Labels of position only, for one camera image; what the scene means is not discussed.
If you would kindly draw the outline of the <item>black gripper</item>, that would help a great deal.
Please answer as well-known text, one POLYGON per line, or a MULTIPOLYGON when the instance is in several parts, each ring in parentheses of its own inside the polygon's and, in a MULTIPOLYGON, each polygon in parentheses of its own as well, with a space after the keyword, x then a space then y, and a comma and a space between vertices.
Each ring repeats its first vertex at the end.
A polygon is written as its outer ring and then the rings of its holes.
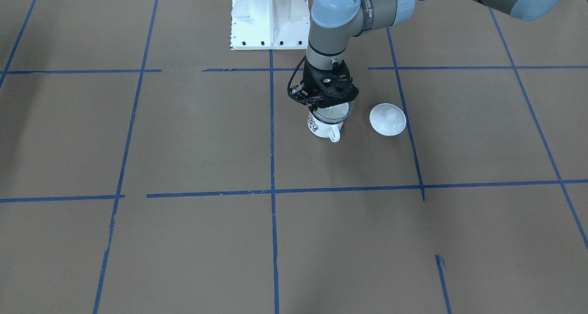
POLYGON ((350 72, 343 62, 330 70, 303 65, 302 105, 327 108, 350 101, 350 72))

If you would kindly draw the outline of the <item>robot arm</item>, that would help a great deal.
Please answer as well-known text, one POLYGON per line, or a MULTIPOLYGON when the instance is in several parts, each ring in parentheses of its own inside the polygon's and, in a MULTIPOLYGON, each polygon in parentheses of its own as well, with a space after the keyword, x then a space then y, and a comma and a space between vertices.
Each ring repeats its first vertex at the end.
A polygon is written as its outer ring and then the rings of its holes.
MULTIPOLYGON (((344 61, 347 44, 373 30, 407 21, 425 0, 314 0, 303 78, 288 96, 315 111, 353 102, 359 89, 344 61)), ((533 21, 561 0, 471 0, 515 19, 533 21)))

